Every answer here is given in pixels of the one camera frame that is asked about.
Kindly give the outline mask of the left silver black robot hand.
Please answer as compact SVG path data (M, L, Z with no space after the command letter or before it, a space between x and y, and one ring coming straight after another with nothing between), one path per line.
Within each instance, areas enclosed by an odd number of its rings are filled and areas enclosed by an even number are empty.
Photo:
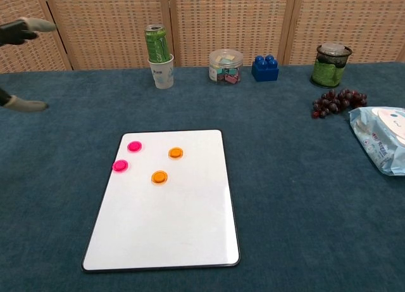
M5 45L22 45L26 41L38 38L38 32L53 32L57 26L40 18L21 17L13 22L1 25L1 47ZM26 100L10 95L1 89L1 107L19 112L40 112L48 108L43 101Z

